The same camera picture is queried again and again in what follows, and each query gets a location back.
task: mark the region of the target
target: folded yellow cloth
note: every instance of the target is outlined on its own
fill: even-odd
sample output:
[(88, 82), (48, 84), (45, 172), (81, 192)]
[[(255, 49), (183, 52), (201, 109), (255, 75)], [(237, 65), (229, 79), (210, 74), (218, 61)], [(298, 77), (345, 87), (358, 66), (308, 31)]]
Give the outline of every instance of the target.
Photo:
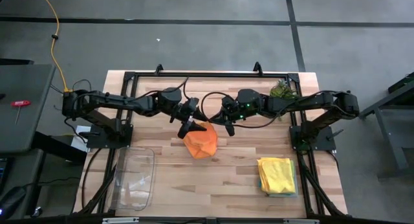
[(257, 160), (262, 191), (268, 194), (295, 193), (294, 173), (290, 159), (261, 158)]

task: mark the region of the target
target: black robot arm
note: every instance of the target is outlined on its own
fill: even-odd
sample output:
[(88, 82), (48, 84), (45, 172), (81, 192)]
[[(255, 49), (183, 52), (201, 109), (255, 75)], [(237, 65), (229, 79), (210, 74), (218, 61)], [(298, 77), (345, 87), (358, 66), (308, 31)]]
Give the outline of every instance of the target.
[(242, 89), (237, 98), (225, 96), (218, 114), (211, 122), (226, 126), (230, 136), (234, 135), (233, 124), (247, 117), (261, 115), (277, 118), (287, 112), (311, 109), (325, 109), (324, 114), (301, 125), (301, 139), (312, 142), (319, 131), (340, 119), (353, 119), (359, 114), (358, 102), (350, 92), (320, 91), (310, 96), (284, 99), (258, 93), (252, 89)]
[(181, 90), (176, 88), (167, 88), (139, 98), (111, 95), (100, 91), (78, 90), (64, 93), (62, 114), (73, 120), (83, 118), (102, 128), (111, 138), (122, 138), (126, 133), (124, 129), (126, 126), (119, 118), (108, 118), (96, 108), (131, 110), (145, 117), (165, 113), (171, 117), (170, 123), (174, 119), (182, 122), (178, 133), (180, 138), (184, 138), (189, 131), (205, 131), (205, 128), (193, 121), (194, 118), (206, 120), (197, 107), (199, 99), (191, 98), (183, 104), (180, 101)]

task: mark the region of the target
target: orange cloth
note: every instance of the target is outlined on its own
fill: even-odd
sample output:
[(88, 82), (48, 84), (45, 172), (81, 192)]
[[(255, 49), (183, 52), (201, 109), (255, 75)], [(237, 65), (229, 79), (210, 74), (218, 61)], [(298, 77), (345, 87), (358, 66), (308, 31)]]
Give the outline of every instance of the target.
[(187, 146), (191, 156), (195, 159), (210, 157), (217, 151), (217, 133), (209, 122), (198, 123), (207, 131), (191, 131), (184, 137), (184, 144)]

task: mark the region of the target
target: transparent plastic bin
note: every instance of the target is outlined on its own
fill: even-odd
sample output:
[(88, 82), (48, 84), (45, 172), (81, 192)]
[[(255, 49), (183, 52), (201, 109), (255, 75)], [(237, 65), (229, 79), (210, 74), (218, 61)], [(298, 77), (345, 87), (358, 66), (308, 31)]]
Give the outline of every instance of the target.
[(151, 149), (122, 148), (114, 175), (112, 196), (107, 202), (112, 210), (145, 209), (151, 202), (155, 154)]

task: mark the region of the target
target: wooden tabletop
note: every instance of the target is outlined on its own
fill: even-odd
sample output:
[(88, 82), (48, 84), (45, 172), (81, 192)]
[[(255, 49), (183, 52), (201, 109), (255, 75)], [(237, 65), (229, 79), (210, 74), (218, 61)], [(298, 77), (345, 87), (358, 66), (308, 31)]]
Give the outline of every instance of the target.
[[(120, 94), (125, 71), (108, 71), (104, 92)], [(303, 95), (319, 91), (315, 73), (299, 73)], [(137, 95), (154, 89), (176, 87), (185, 79), (141, 77)], [(186, 86), (188, 96), (202, 98), (206, 93), (221, 91), (232, 97), (243, 88), (269, 93), (277, 78), (190, 78)], [(205, 102), (205, 112), (211, 116), (221, 106), (221, 96), (212, 95)], [(116, 110), (100, 109), (108, 117)], [(308, 120), (318, 117), (322, 110), (307, 111)], [(262, 125), (265, 117), (251, 117), (244, 125)], [(257, 159), (285, 157), (292, 159), (298, 170), (296, 153), (289, 137), (290, 116), (284, 115), (271, 125), (259, 129), (235, 128), (229, 137), (225, 128), (214, 126), (219, 136), (218, 150), (213, 157), (193, 159), (178, 139), (179, 121), (169, 123), (164, 114), (147, 118), (133, 114), (132, 148), (150, 148), (155, 152), (153, 189), (148, 206), (142, 211), (117, 210), (117, 216), (191, 216), (229, 218), (304, 218), (305, 209), (300, 178), (298, 197), (268, 197), (259, 188)], [(93, 152), (88, 154), (85, 168)], [(102, 150), (92, 163), (85, 186), (88, 202), (102, 183), (108, 150)], [(332, 202), (347, 212), (336, 163), (323, 151), (314, 153), (321, 187)], [(312, 207), (316, 211), (314, 191), (309, 185)], [(74, 211), (81, 209), (80, 191)]]

